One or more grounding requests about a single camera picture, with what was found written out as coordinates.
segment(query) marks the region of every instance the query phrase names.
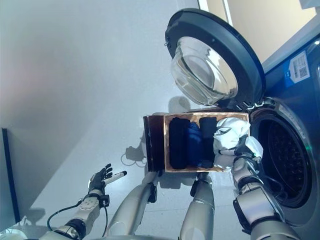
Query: black folded garment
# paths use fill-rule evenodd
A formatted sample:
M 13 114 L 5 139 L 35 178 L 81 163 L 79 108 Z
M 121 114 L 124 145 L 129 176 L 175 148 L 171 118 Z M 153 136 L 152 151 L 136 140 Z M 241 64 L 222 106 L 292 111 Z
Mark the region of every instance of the black folded garment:
M 185 169 L 187 166 L 186 129 L 190 121 L 175 117 L 169 124 L 169 157 L 174 169 Z
M 217 131 L 217 118 L 202 117 L 199 120 L 199 125 L 204 148 L 202 166 L 204 168 L 212 168 L 215 161 L 214 134 Z

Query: dark blue cloth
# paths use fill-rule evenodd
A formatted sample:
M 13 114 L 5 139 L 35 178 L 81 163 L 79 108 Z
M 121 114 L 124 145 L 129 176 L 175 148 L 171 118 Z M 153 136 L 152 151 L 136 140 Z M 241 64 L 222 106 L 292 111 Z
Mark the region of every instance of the dark blue cloth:
M 190 122 L 186 131 L 186 159 L 190 166 L 202 167 L 204 146 L 202 133 L 195 122 Z

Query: sticker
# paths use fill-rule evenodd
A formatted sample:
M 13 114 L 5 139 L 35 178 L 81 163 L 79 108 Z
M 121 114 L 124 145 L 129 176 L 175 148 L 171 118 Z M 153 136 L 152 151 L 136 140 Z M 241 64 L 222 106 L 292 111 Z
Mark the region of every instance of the sticker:
M 310 77 L 306 51 L 285 62 L 283 67 L 286 87 L 290 87 Z

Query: folded clothing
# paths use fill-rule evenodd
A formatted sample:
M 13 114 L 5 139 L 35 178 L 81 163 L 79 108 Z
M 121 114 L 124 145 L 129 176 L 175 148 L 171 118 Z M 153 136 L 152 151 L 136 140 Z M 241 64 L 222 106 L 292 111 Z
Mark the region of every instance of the folded clothing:
M 215 161 L 214 134 L 217 131 L 217 118 L 202 117 L 199 120 L 199 125 L 203 143 L 202 166 L 204 168 L 212 168 Z
M 175 117 L 169 124 L 169 157 L 174 169 L 185 169 L 188 164 L 186 129 L 189 123 L 188 119 Z
M 186 132 L 186 160 L 190 166 L 202 167 L 204 146 L 202 133 L 195 122 L 190 122 Z

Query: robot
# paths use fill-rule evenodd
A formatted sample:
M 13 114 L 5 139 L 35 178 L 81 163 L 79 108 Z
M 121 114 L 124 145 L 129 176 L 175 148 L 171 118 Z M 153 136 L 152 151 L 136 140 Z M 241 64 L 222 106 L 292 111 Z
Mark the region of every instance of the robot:
M 233 206 L 243 231 L 249 234 L 252 240 L 299 240 L 297 233 L 286 223 L 277 199 L 259 177 L 262 159 L 260 156 L 255 156 L 248 138 L 250 137 L 244 138 L 233 149 L 235 158 L 231 169 L 238 194 Z M 108 164 L 95 173 L 89 181 L 87 195 L 76 205 L 75 215 L 65 225 L 47 232 L 40 240 L 82 240 L 88 235 L 99 216 L 100 209 L 109 206 L 109 195 L 105 194 L 106 185 L 127 174 L 123 171 L 113 175 L 111 171 L 111 164 Z M 154 184 L 157 177 L 158 172 L 149 172 L 142 183 L 127 195 L 101 239 L 168 240 L 162 237 L 135 235 L 146 204 L 157 200 L 157 187 Z M 212 240 L 215 203 L 212 180 L 207 172 L 198 175 L 190 195 L 193 200 L 185 215 L 178 239 Z

